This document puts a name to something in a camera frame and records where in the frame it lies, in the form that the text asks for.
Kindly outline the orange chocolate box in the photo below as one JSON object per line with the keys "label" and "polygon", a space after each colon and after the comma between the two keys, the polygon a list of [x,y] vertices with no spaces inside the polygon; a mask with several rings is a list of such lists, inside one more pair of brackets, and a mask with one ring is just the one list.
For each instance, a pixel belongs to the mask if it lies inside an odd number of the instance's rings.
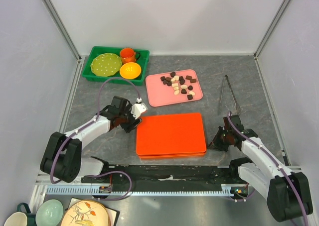
{"label": "orange chocolate box", "polygon": [[143,160],[151,159],[170,159],[170,158],[192,158],[192,157],[203,157],[207,151],[204,152],[192,152],[192,153],[180,153],[180,154],[159,154],[159,155],[145,155],[138,154],[137,156]]}

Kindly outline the orange box lid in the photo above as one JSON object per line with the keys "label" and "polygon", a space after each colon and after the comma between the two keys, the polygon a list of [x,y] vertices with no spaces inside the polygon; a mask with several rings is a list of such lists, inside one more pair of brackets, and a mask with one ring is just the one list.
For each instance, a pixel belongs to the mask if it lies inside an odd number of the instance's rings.
{"label": "orange box lid", "polygon": [[145,155],[180,154],[207,150],[200,113],[142,117],[137,127],[136,153]]}

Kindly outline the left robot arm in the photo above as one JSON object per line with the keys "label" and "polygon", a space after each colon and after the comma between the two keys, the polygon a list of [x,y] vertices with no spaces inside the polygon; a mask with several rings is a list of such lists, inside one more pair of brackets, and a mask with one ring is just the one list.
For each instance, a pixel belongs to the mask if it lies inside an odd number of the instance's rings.
{"label": "left robot arm", "polygon": [[99,110],[91,120],[66,133],[54,132],[48,141],[40,170],[50,176],[50,182],[71,183],[78,176],[90,176],[97,182],[109,179],[105,162],[97,157],[82,157],[83,149],[99,136],[120,126],[126,133],[134,130],[141,122],[141,116],[148,110],[138,99],[129,100],[115,96],[112,102]]}

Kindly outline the metal tongs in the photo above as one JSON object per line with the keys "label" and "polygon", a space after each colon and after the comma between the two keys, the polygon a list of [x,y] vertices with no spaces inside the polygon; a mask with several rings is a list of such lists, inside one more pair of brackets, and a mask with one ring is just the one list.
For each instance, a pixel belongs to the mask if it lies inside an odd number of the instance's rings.
{"label": "metal tongs", "polygon": [[241,114],[241,108],[232,89],[228,75],[225,75],[221,85],[218,114],[222,115],[226,110],[230,109],[235,110],[237,115]]}

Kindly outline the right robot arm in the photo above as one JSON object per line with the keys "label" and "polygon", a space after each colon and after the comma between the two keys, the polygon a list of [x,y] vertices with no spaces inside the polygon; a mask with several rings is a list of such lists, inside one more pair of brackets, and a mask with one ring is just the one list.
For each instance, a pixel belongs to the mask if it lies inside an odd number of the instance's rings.
{"label": "right robot arm", "polygon": [[276,221],[302,217],[304,224],[309,225],[313,204],[306,175],[281,163],[254,130],[244,128],[239,115],[229,112],[223,120],[224,126],[219,127],[210,146],[224,152],[229,146],[235,146],[245,154],[231,161],[229,179],[251,185],[266,200]]}

